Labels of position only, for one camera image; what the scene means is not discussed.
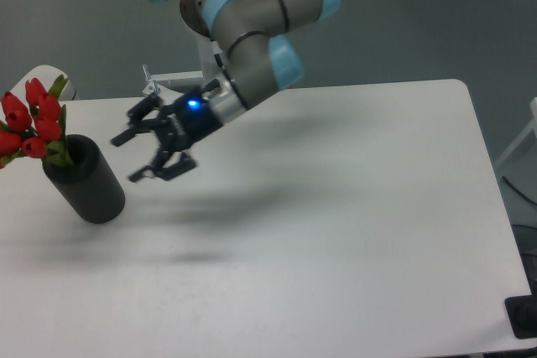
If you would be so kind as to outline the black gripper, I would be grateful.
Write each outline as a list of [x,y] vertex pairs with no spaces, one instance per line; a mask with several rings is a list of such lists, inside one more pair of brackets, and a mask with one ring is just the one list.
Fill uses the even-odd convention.
[[[169,164],[173,154],[158,151],[150,163],[131,173],[128,181],[137,183],[143,178],[171,181],[197,166],[190,154],[182,151],[223,127],[202,95],[201,88],[194,88],[164,106],[163,99],[153,93],[128,110],[128,128],[110,140],[113,146],[121,147],[138,134],[153,130],[167,150],[180,152],[179,160]],[[156,111],[159,111],[157,117],[146,119],[149,113]]]

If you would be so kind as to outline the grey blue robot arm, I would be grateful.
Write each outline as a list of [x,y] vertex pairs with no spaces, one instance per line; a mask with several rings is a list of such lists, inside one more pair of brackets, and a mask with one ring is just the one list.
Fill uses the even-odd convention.
[[129,180],[168,181],[192,170],[195,143],[303,76],[287,33],[329,18],[340,6],[341,0],[196,0],[218,71],[170,104],[150,94],[128,111],[128,127],[112,144],[121,146],[147,132],[159,142],[153,159]]

